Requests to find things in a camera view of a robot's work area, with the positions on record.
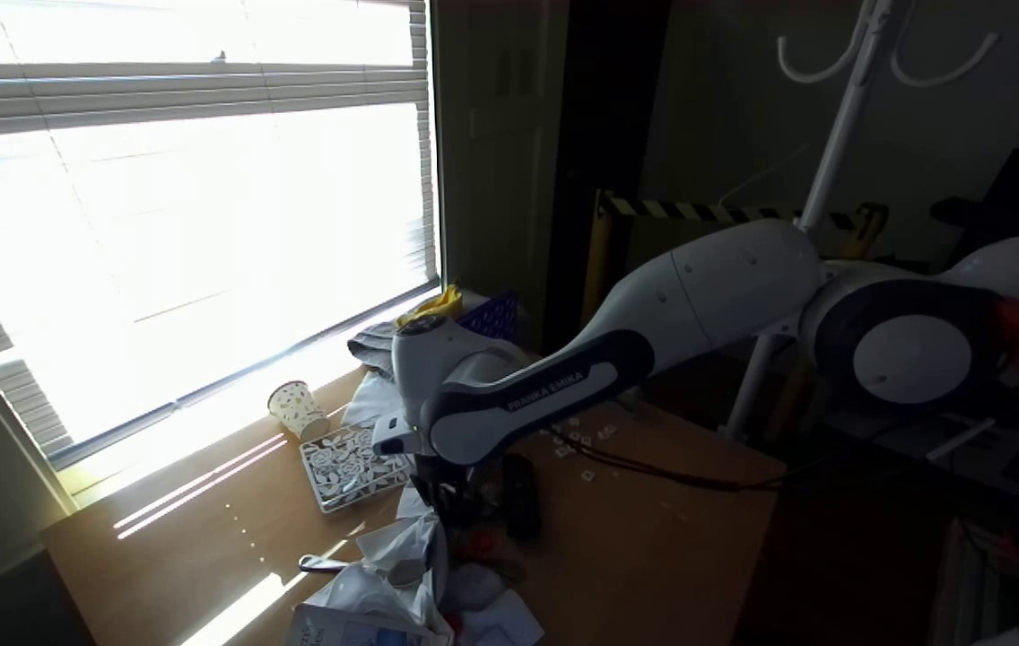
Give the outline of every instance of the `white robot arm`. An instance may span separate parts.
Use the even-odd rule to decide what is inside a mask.
[[[548,418],[798,317],[818,285],[822,261],[804,234],[750,221],[639,264],[570,344],[540,361],[451,319],[397,329],[395,380],[412,447],[481,462]]]
[[[629,273],[584,329],[540,361],[451,319],[407,326],[395,380],[409,447],[451,466],[783,323],[801,326],[822,377],[847,396],[883,404],[989,399],[1000,299],[1019,302],[1019,238],[944,275],[915,275],[877,261],[822,264],[789,221],[747,221]]]

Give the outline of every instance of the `cup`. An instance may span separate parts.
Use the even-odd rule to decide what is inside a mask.
[[[268,391],[266,413],[286,428],[298,441],[328,434],[328,408],[310,396],[307,380],[286,380]]]

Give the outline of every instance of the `white coat rack hook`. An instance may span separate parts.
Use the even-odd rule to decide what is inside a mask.
[[[861,0],[854,33],[847,36],[847,45],[841,50],[841,57],[835,57],[830,68],[818,68],[818,72],[801,72],[801,68],[793,68],[793,62],[789,62],[789,36],[778,36],[778,40],[774,40],[774,64],[783,68],[783,76],[785,76],[789,82],[801,82],[801,85],[815,85],[815,82],[832,79],[842,64],[852,64],[852,62],[859,57],[867,12],[872,12],[872,0]]]
[[[918,85],[918,88],[927,88],[927,85],[946,85],[946,82],[969,76],[974,68],[981,68],[983,57],[999,45],[999,40],[1000,40],[999,33],[986,33],[986,36],[981,40],[981,45],[974,50],[974,57],[969,57],[967,64],[944,72],[944,76],[915,76],[915,72],[907,72],[906,62],[901,62],[901,45],[896,45],[896,50],[891,52],[891,72],[894,72],[896,82],[906,82],[906,85]]]

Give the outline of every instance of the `sunlight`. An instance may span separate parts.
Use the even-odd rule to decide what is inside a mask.
[[[191,500],[219,487],[224,480],[231,480],[232,472],[256,466],[259,459],[273,454],[275,447],[285,447],[286,441],[281,434],[252,445],[249,452],[219,462],[216,470],[165,493],[161,500],[125,514],[122,521],[114,521],[118,541],[140,535],[144,527],[157,525],[161,515],[177,514],[181,507],[188,507]]]
[[[431,281],[418,168],[412,101],[4,131],[0,323],[66,432],[58,447]]]
[[[82,62],[409,64],[409,6],[314,0],[0,3],[0,64]]]
[[[330,385],[356,366],[363,366],[346,344],[352,340],[356,329],[385,319],[397,319],[409,312],[418,302],[423,302],[426,290],[412,290],[409,299],[397,299],[391,307],[381,307],[352,326],[330,329],[322,340],[314,340],[310,347],[298,347],[232,385],[216,391],[205,402],[188,402],[181,413],[169,418],[76,462],[58,470],[63,484],[76,500],[76,507],[91,507],[96,500],[108,500],[181,459],[188,459],[197,447],[208,447],[266,417],[262,402],[266,391],[273,391],[285,380],[307,377],[314,385]]]
[[[348,545],[348,539],[333,541],[333,545],[322,551],[322,561],[330,561],[330,556],[340,551],[346,545]]]
[[[259,612],[266,612],[275,599],[285,599],[307,575],[285,581],[281,575],[266,575],[241,599],[232,599],[224,612],[216,612],[205,629],[197,629],[183,646],[216,646],[231,642],[241,629],[249,629]]]

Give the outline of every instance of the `windowsill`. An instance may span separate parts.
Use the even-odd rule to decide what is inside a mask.
[[[58,478],[66,493],[73,495],[76,508],[95,507],[259,418],[266,418],[266,396],[285,380],[307,380],[310,387],[330,385],[360,366],[356,354],[348,354],[348,340],[385,319],[397,319],[418,302],[423,302],[435,285],[423,290],[412,290],[409,299],[371,312],[363,319],[352,319],[346,326],[333,326],[330,334],[315,336],[314,344],[259,366],[231,385],[224,385],[213,396],[191,399],[174,413],[161,413],[144,432],[73,462],[63,466]]]

